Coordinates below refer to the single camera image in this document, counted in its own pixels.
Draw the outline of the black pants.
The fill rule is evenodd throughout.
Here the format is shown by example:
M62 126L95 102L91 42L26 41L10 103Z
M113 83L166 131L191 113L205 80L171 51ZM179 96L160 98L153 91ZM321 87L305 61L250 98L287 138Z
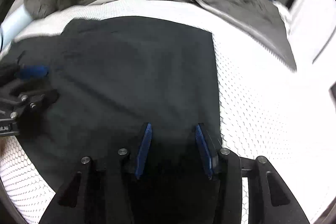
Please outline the black pants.
M4 63L44 65L58 100L1 137L1 187L28 223L219 223L219 87L213 36L167 20L71 20ZM135 176L141 128L153 128ZM195 141L203 123L213 176Z

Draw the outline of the light blue pillow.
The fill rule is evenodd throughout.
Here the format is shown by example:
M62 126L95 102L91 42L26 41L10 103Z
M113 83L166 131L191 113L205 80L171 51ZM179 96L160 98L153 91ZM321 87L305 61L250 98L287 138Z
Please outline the light blue pillow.
M1 24L3 46L11 42L32 21L33 18L26 10L25 5L19 6Z

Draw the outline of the white mattress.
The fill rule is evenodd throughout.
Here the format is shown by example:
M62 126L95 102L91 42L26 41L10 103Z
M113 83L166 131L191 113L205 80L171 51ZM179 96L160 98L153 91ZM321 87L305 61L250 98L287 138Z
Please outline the white mattress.
M254 38L190 3L119 0L74 6L30 23L13 41L54 37L73 19L163 19L208 31L215 46L220 130L240 156L266 156L309 221L335 197L335 107L326 73L291 71Z

